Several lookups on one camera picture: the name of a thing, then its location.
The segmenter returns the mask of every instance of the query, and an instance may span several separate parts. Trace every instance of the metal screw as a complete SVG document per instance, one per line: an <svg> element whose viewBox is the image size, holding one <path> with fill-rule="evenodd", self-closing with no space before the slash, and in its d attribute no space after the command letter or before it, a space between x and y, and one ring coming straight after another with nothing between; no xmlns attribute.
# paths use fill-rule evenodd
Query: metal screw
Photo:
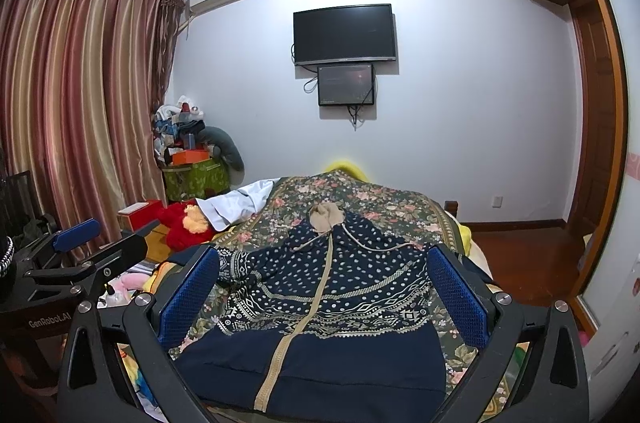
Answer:
<svg viewBox="0 0 640 423"><path fill-rule="evenodd" d="M84 302L80 302L78 304L78 311L80 311L81 313L86 313L90 309L91 309L91 302L89 302L89 300L85 300Z"/></svg>
<svg viewBox="0 0 640 423"><path fill-rule="evenodd" d="M504 291L498 291L495 294L495 299L498 300L498 304L502 304L503 306L508 306L511 304L511 295L505 293Z"/></svg>
<svg viewBox="0 0 640 423"><path fill-rule="evenodd" d="M137 306L146 306L151 302L151 295L149 293L141 293L136 297Z"/></svg>
<svg viewBox="0 0 640 423"><path fill-rule="evenodd" d="M567 303L564 300L556 300L556 303L554 304L554 306L561 313L566 313L569 310L569 305L567 305Z"/></svg>

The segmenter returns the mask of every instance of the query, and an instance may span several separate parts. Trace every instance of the green fabric basket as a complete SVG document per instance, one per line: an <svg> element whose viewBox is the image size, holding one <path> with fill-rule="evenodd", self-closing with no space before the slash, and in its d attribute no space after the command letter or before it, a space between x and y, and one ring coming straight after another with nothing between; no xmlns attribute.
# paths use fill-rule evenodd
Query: green fabric basket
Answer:
<svg viewBox="0 0 640 423"><path fill-rule="evenodd" d="M229 189L226 165L215 159L163 168L162 173L169 200L207 199Z"/></svg>

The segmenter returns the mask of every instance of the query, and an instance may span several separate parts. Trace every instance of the blue gripper pad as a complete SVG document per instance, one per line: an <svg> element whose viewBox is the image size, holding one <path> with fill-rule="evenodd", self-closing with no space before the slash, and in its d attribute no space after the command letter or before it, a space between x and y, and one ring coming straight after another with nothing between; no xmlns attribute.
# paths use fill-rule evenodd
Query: blue gripper pad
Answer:
<svg viewBox="0 0 640 423"><path fill-rule="evenodd" d="M100 235L100 223L95 219L89 219L57 234L53 241L53 249L60 253L66 253L88 243L98 235Z"/></svg>
<svg viewBox="0 0 640 423"><path fill-rule="evenodd" d="M486 310L438 246L427 254L427 271L466 345L483 349L489 341Z"/></svg>
<svg viewBox="0 0 640 423"><path fill-rule="evenodd" d="M160 315L158 341L165 351L177 347L218 280L220 257L212 247L184 279Z"/></svg>

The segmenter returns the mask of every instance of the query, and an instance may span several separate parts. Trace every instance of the bed sheet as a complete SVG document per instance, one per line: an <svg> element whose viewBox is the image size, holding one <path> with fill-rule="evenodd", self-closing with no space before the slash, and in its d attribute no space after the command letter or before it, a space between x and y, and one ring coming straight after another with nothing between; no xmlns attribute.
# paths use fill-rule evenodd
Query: bed sheet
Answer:
<svg viewBox="0 0 640 423"><path fill-rule="evenodd" d="M359 213L379 228L388 229L417 246L444 243L453 251L464 253L456 222L429 197L417 192L364 183L341 170L313 177L282 178L260 213L232 231L220 234L215 243L244 251L278 244L286 238L289 229L301 222L313 204L322 201L336 202L341 208ZM472 244L472 249L472 260L481 268L486 266L486 259L479 247ZM177 358L187 345L198 340L214 325L217 316L223 312L227 294L222 287L214 287L182 345L170 351L173 358ZM446 362L446 392L449 395L476 357L477 349L462 341L435 288L431 292L430 310ZM512 360L482 421L501 411L517 372Z"/></svg>

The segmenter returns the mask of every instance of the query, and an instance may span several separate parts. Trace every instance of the wooden door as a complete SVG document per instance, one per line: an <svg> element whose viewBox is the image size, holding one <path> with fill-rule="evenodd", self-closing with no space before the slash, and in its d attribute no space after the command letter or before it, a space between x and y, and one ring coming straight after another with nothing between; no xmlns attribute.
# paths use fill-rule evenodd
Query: wooden door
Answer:
<svg viewBox="0 0 640 423"><path fill-rule="evenodd" d="M578 236L600 223L613 165L616 90L602 13L596 0L570 5L582 66L582 149L568 228Z"/></svg>

